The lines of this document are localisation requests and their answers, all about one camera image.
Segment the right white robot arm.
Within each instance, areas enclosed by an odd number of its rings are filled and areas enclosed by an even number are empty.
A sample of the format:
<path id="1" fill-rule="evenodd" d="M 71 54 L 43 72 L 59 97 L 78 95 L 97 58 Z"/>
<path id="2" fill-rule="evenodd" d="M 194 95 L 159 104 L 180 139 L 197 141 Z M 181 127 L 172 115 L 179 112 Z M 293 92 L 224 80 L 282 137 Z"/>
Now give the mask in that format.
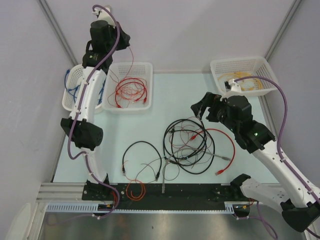
<path id="1" fill-rule="evenodd" d="M 278 138 L 253 119 L 252 106 L 245 96 L 222 98 L 207 92 L 191 107 L 201 120 L 205 111 L 209 122 L 221 123 L 233 134 L 237 144 L 257 158 L 279 182 L 283 190 L 265 186 L 251 176 L 241 174 L 232 183 L 231 196 L 242 201 L 253 198 L 281 213 L 295 231 L 304 232 L 320 216 L 320 189 L 293 164 L 279 146 Z"/>

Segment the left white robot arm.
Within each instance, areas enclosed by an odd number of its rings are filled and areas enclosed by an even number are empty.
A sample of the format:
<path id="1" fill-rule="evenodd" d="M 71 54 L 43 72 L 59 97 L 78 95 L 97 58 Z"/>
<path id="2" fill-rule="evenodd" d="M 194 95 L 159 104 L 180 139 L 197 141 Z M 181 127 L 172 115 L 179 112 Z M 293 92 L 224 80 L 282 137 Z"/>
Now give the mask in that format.
<path id="1" fill-rule="evenodd" d="M 90 37 L 82 57 L 84 79 L 69 117 L 60 126 L 68 136 L 70 159 L 83 157 L 88 172 L 87 181 L 95 184 L 93 194 L 100 200 L 110 196 L 111 188 L 104 184 L 108 174 L 99 165 L 96 148 L 102 143 L 103 129 L 94 123 L 95 108 L 103 82 L 113 62 L 113 53 L 129 47 L 130 36 L 114 21 L 96 20 L 90 25 Z"/>

